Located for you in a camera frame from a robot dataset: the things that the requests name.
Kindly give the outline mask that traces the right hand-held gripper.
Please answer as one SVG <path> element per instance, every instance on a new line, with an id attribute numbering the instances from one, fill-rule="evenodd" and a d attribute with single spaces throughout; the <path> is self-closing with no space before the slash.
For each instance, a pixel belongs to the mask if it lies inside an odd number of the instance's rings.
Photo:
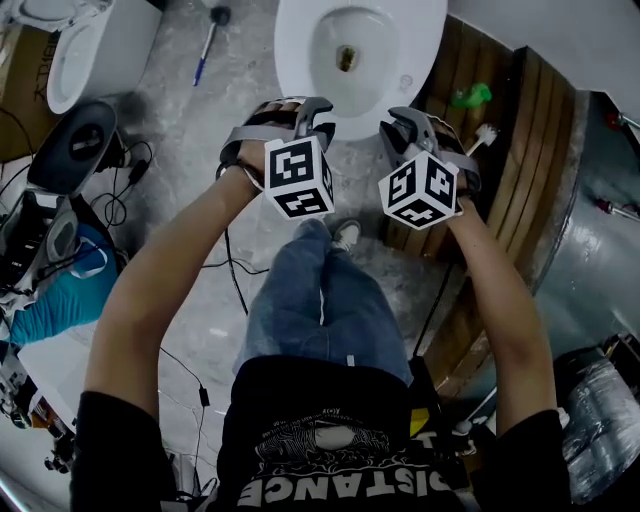
<path id="1" fill-rule="evenodd" d="M 442 151 L 432 120 L 443 120 L 411 107 L 389 110 L 379 135 L 391 172 L 378 182 L 383 211 L 415 230 L 425 230 L 463 213 L 462 197 L 481 190 L 478 165 L 460 152 Z"/>

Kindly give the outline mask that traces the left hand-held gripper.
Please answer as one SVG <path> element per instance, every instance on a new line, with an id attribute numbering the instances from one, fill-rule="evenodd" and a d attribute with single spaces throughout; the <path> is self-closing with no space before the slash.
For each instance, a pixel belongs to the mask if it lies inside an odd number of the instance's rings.
<path id="1" fill-rule="evenodd" d="M 237 166 L 236 156 L 243 139 L 265 142 L 264 186 L 260 187 L 248 175 L 258 191 L 274 205 L 286 219 L 323 217 L 335 212 L 333 175 L 327 162 L 328 149 L 336 126 L 316 125 L 314 118 L 328 113 L 333 104 L 324 97 L 288 97 L 273 102 L 299 102 L 295 126 L 292 129 L 274 126 L 250 126 L 249 118 L 232 129 L 220 153 L 223 169 Z"/>

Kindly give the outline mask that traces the person's right forearm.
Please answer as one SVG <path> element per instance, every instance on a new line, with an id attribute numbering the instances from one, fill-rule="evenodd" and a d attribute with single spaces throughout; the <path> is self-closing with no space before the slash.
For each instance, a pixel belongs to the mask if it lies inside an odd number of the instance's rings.
<path id="1" fill-rule="evenodd" d="M 557 408 L 552 352 L 530 290 L 468 197 L 447 221 L 467 264 L 495 360 L 497 434 Z"/>

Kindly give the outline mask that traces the person's left forearm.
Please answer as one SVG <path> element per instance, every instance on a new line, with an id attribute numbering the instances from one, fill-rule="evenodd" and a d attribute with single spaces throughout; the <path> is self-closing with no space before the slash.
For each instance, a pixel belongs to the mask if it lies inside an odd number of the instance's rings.
<path id="1" fill-rule="evenodd" d="M 117 279 L 98 320 L 85 391 L 157 415 L 163 338 L 224 230 L 257 194 L 245 170 L 231 166 L 152 234 Z"/>

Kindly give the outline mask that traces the white toilet brush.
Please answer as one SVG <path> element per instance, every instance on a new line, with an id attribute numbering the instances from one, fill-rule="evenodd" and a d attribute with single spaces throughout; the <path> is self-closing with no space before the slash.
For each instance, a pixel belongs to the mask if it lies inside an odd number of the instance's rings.
<path id="1" fill-rule="evenodd" d="M 475 132 L 476 140 L 466 151 L 465 155 L 471 157 L 473 153 L 481 146 L 490 147 L 496 140 L 499 130 L 491 124 L 484 123 L 479 126 Z"/>

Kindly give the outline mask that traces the person's left hand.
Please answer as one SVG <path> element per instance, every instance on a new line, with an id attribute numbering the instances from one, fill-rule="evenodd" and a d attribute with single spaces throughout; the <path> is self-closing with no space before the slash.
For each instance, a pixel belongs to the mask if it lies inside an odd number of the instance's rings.
<path id="1" fill-rule="evenodd" d="M 292 129 L 295 126 L 298 112 L 301 109 L 299 102 L 271 102 L 262 105 L 249 118 L 247 125 L 264 125 L 278 128 Z M 246 169 L 252 179 L 264 186 L 265 172 L 265 142 L 254 139 L 243 139 L 236 156 L 236 162 Z"/>

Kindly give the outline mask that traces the person's right hand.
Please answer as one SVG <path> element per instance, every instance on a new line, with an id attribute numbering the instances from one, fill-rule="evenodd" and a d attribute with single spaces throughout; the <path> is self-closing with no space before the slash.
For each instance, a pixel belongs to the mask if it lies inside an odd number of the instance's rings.
<path id="1" fill-rule="evenodd" d="M 438 141 L 439 148 L 442 151 L 454 153 L 460 152 L 460 143 L 456 133 L 446 123 L 442 123 L 437 119 L 432 120 L 432 126 Z"/>

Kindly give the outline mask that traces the person's white sneaker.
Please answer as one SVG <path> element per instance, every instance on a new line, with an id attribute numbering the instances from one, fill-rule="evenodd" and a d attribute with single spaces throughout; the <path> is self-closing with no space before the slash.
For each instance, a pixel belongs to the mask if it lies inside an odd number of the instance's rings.
<path id="1" fill-rule="evenodd" d="M 350 253 L 358 244 L 361 236 L 361 225 L 356 220 L 347 220 L 334 232 L 332 248 Z"/>

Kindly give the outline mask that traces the green plastic bottle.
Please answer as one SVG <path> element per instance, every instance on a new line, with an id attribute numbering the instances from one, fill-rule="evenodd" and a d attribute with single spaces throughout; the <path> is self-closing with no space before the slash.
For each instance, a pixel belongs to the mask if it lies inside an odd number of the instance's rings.
<path id="1" fill-rule="evenodd" d="M 473 109 L 492 101 L 492 92 L 483 82 L 472 84 L 467 89 L 457 89 L 452 94 L 450 105 L 459 109 Z"/>

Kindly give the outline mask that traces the wooden slat platform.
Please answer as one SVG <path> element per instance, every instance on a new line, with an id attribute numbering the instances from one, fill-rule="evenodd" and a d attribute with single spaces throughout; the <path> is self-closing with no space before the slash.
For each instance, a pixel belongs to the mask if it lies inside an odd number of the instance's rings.
<path id="1" fill-rule="evenodd" d="M 452 105 L 454 92 L 467 92 L 481 82 L 492 92 L 490 102 L 471 109 Z M 499 246 L 528 284 L 534 279 L 528 276 L 531 260 L 563 175 L 568 174 L 576 94 L 565 77 L 533 49 L 509 50 L 448 15 L 434 67 L 418 96 L 418 109 L 443 114 L 465 149 L 470 149 L 471 136 L 483 122 L 496 123 L 501 129 L 494 145 L 476 157 L 483 182 L 477 205 Z M 419 234 L 395 220 L 385 220 L 382 229 L 387 247 L 462 264 L 453 235 L 445 227 Z M 493 362 L 469 279 L 423 357 L 445 401 L 460 397 Z"/>

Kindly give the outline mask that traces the person's blue jeans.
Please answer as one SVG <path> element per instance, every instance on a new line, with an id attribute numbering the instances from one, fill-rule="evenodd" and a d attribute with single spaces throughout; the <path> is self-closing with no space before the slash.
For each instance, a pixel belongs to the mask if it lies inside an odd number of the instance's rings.
<path id="1" fill-rule="evenodd" d="M 293 356 L 385 371 L 413 380 L 404 340 L 377 281 L 351 254 L 332 248 L 335 231 L 302 222 L 276 254 L 249 309 L 236 363 Z"/>

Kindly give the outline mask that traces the metal cart red wheels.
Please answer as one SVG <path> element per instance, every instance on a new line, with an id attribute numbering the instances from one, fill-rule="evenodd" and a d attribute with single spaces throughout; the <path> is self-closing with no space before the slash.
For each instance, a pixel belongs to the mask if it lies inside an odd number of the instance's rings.
<path id="1" fill-rule="evenodd" d="M 633 133 L 634 131 L 640 133 L 640 122 L 630 118 L 623 112 L 618 112 L 617 114 L 608 114 L 607 123 L 612 130 L 628 129 L 630 133 Z M 627 203 L 624 205 L 618 205 L 611 201 L 597 199 L 596 206 L 601 211 L 609 215 L 618 215 L 623 218 L 640 223 L 640 204 L 638 203 Z"/>

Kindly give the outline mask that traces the person's black printed shirt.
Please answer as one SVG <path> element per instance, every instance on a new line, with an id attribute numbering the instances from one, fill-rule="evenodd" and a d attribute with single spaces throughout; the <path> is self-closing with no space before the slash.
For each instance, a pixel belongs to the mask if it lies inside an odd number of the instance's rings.
<path id="1" fill-rule="evenodd" d="M 499 438 L 467 477 L 436 435 L 409 435 L 407 386 L 375 368 L 286 356 L 247 361 L 235 379 L 212 498 L 179 501 L 158 423 L 97 392 L 82 395 L 72 512 L 566 512 L 557 412 Z"/>

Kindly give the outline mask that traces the dark wrapped bundle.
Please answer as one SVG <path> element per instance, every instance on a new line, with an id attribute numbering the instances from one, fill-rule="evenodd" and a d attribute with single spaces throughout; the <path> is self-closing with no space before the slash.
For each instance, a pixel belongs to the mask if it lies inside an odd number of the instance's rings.
<path id="1" fill-rule="evenodd" d="M 554 363 L 579 512 L 640 512 L 640 340 L 617 334 Z"/>

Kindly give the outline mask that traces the cardboard box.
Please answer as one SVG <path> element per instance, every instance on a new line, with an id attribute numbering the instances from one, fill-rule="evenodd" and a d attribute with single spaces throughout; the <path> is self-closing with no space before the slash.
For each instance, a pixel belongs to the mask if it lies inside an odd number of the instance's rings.
<path id="1" fill-rule="evenodd" d="M 0 44 L 0 162 L 36 152 L 58 121 L 47 85 L 59 35 L 7 26 Z"/>

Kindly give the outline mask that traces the white box cabinet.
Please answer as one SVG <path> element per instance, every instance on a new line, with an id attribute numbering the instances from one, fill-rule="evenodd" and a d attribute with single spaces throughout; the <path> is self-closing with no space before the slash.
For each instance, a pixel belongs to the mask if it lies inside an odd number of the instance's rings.
<path id="1" fill-rule="evenodd" d="M 77 416 L 95 327 L 93 322 L 68 329 L 26 345 L 18 354 L 38 390 L 66 424 Z"/>

